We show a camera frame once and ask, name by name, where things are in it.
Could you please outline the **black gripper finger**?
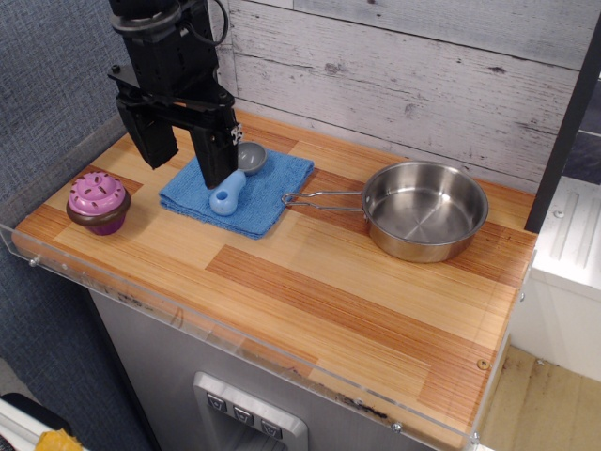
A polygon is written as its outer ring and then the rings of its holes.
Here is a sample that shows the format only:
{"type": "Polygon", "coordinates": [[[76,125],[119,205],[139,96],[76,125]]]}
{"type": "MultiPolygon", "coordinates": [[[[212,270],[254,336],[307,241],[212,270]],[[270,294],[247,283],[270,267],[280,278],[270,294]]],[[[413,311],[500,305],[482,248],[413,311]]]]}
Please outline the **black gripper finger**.
{"type": "Polygon", "coordinates": [[[214,189],[238,169],[239,125],[224,130],[190,131],[205,185],[214,189]]]}
{"type": "Polygon", "coordinates": [[[144,161],[156,169],[178,152],[172,126],[144,105],[116,102],[122,122],[144,161]]]}

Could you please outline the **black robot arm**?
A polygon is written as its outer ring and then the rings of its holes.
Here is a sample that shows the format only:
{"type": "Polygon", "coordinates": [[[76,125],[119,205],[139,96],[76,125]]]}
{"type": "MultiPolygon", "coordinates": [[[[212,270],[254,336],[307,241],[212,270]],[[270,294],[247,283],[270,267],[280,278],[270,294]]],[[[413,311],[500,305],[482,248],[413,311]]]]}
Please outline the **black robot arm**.
{"type": "Polygon", "coordinates": [[[143,159],[153,168],[178,152],[187,131],[209,189],[238,168],[240,125],[234,96],[217,80],[216,49],[205,1],[113,1],[110,22],[130,62],[110,71],[116,105],[143,159]]]}

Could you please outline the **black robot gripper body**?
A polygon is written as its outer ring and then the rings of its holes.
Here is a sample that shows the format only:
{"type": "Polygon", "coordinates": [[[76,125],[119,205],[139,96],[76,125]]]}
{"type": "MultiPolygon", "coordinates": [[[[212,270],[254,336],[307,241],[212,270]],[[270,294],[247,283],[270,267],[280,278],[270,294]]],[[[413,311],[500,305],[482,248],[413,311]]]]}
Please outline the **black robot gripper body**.
{"type": "Polygon", "coordinates": [[[122,23],[115,31],[131,60],[129,70],[115,75],[119,83],[131,86],[143,101],[186,104],[205,115],[221,112],[226,134],[240,139],[234,97],[217,81],[221,42],[208,23],[122,23]]]}

